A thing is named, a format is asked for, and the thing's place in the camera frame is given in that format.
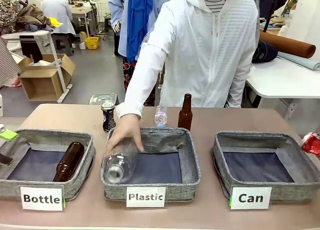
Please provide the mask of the person right hand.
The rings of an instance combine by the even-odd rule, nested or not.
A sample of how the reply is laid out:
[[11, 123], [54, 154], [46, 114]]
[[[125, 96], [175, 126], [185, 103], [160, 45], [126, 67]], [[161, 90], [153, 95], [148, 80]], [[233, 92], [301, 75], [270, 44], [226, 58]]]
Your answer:
[[136, 147], [141, 152], [144, 151], [141, 139], [139, 119], [137, 115], [127, 114], [120, 117], [111, 138], [107, 142], [105, 153], [111, 153], [113, 151], [113, 148], [124, 138], [133, 139]]

